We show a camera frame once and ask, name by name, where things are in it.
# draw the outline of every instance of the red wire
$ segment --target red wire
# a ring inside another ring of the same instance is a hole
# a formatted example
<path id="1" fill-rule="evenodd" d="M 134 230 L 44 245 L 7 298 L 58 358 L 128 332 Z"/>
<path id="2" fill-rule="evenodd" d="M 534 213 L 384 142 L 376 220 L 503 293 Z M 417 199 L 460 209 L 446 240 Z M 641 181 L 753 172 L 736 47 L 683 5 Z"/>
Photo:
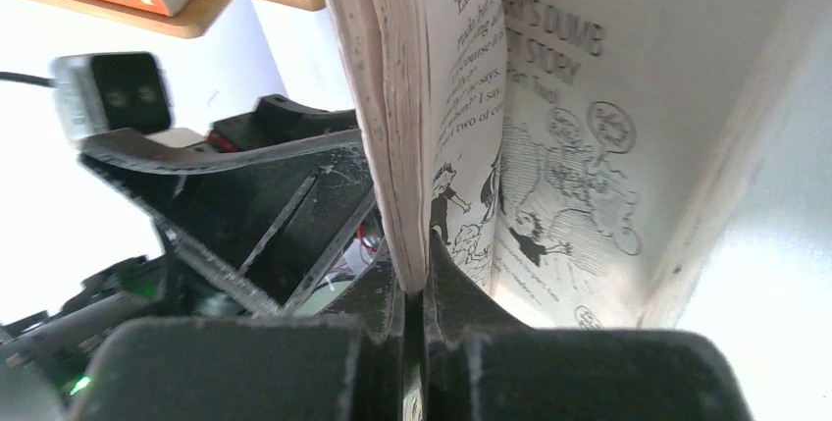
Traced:
<path id="1" fill-rule="evenodd" d="M 361 243 L 361 246 L 364 249 L 367 249 L 370 252 L 376 252 L 376 248 L 367 244 L 367 241 L 364 240 L 364 237 L 366 236 L 364 232 L 364 225 L 358 227 L 358 232 L 356 234 L 358 235 L 358 242 Z"/>

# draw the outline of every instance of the black cable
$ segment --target black cable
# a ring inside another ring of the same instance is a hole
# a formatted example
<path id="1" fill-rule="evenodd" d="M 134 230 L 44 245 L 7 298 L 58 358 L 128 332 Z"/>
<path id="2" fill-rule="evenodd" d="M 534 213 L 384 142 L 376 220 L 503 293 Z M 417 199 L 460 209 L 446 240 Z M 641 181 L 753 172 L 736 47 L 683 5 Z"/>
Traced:
<path id="1" fill-rule="evenodd" d="M 21 75 L 20 73 L 6 73 L 0 71 L 0 80 L 9 82 L 21 82 L 23 84 L 39 85 L 41 87 L 52 87 L 52 79 L 38 76 Z"/>

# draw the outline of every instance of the open book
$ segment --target open book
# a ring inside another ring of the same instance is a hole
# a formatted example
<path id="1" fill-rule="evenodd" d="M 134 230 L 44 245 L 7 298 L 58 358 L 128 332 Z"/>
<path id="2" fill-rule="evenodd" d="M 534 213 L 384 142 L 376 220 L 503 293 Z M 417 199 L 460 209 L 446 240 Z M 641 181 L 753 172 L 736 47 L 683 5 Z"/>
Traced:
<path id="1" fill-rule="evenodd" d="M 522 321 L 673 325 L 821 0 L 328 0 L 399 279 L 429 233 Z"/>

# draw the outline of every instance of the black and white illustration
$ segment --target black and white illustration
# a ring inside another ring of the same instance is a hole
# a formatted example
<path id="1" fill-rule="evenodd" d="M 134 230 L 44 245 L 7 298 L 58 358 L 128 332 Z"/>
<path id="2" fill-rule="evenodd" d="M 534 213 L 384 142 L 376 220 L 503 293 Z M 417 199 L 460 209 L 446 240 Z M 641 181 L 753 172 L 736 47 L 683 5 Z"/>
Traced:
<path id="1" fill-rule="evenodd" d="M 494 157 L 492 168 L 486 181 L 483 183 L 483 188 L 480 191 L 480 201 L 486 206 L 486 213 L 483 215 L 483 220 L 480 223 L 487 223 L 494 217 L 497 206 L 497 191 L 499 190 L 499 151 Z"/>
<path id="2" fill-rule="evenodd" d="M 460 197 L 451 187 L 456 170 L 451 163 L 444 163 L 434 176 L 434 194 L 431 201 L 431 229 L 437 229 L 442 242 L 450 246 L 447 233 L 447 210 L 452 203 L 462 209 L 463 213 L 471 211 L 471 204 Z"/>
<path id="3" fill-rule="evenodd" d="M 453 240 L 450 254 L 456 263 L 472 281 L 484 286 L 489 281 L 492 263 L 490 244 L 480 249 L 483 229 L 479 225 L 463 225 Z"/>
<path id="4" fill-rule="evenodd" d="M 615 155 L 635 146 L 636 130 L 623 110 L 595 102 L 586 127 L 571 112 L 552 108 L 546 131 L 551 141 L 535 142 L 526 126 L 506 122 L 499 209 L 528 261 L 557 264 L 558 280 L 568 269 L 576 289 L 578 280 L 608 275 L 616 255 L 641 253 L 633 225 L 639 195 L 615 164 Z"/>

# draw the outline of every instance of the green light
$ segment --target green light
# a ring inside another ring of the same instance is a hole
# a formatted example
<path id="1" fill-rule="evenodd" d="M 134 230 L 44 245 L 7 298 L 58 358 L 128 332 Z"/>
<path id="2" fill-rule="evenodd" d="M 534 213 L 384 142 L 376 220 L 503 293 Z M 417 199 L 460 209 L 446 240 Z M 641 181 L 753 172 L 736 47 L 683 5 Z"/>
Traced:
<path id="1" fill-rule="evenodd" d="M 89 385 L 90 379 L 89 377 L 83 376 L 76 382 L 76 385 L 70 390 L 70 396 L 75 396 L 78 392 L 85 389 L 87 385 Z"/>

